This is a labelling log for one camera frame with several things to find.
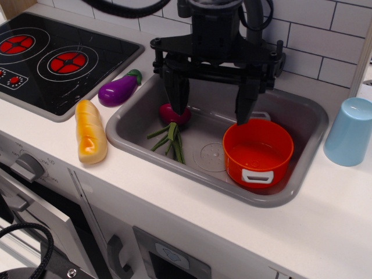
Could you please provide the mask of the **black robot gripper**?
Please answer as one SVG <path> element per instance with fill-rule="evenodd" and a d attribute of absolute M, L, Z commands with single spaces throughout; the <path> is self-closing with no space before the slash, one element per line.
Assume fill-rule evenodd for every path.
<path fill-rule="evenodd" d="M 249 121 L 260 92 L 272 90 L 285 63 L 283 41 L 270 49 L 255 45 L 239 33 L 238 13 L 193 15 L 191 34 L 155 38 L 154 73 L 163 78 L 172 110 L 181 116 L 188 104 L 189 79 L 236 84 L 237 125 Z"/>

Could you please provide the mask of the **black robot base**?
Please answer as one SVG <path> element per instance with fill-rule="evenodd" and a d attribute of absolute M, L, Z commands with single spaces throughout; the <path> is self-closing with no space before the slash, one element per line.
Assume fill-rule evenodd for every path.
<path fill-rule="evenodd" d="M 37 267 L 18 267 L 1 272 L 1 278 L 94 278 L 54 250 L 41 243 L 41 262 L 49 256 L 48 264 Z"/>

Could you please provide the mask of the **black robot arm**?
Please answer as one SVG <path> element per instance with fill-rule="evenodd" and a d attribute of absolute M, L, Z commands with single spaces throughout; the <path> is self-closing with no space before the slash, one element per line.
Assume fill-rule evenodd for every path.
<path fill-rule="evenodd" d="M 266 46 L 262 31 L 273 14 L 263 16 L 261 1 L 178 1 L 180 17 L 192 19 L 192 33 L 155 38 L 154 72 L 163 80 L 173 111 L 188 105 L 189 80 L 235 84 L 235 114 L 248 122 L 259 94 L 271 90 L 284 67 L 283 41 Z"/>

